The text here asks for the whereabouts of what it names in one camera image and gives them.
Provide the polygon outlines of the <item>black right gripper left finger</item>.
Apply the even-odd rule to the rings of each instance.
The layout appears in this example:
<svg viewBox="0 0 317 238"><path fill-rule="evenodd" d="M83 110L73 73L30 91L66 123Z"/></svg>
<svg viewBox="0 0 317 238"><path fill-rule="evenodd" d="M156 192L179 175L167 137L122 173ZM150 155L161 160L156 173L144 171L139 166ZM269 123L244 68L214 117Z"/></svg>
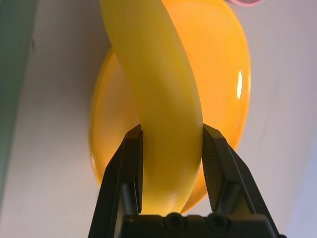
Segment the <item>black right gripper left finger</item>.
<svg viewBox="0 0 317 238"><path fill-rule="evenodd" d="M126 133L106 166L88 237L121 238L128 220L142 210L143 141L141 126Z"/></svg>

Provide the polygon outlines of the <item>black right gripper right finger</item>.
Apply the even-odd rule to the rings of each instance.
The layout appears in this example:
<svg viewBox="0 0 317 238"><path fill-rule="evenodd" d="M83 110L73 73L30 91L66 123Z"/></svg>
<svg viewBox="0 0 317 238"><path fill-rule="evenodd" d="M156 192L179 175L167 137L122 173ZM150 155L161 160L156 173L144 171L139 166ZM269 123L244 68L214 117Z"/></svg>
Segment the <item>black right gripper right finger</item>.
<svg viewBox="0 0 317 238"><path fill-rule="evenodd" d="M221 132L203 125L202 162L211 209L216 214L256 214L241 173Z"/></svg>

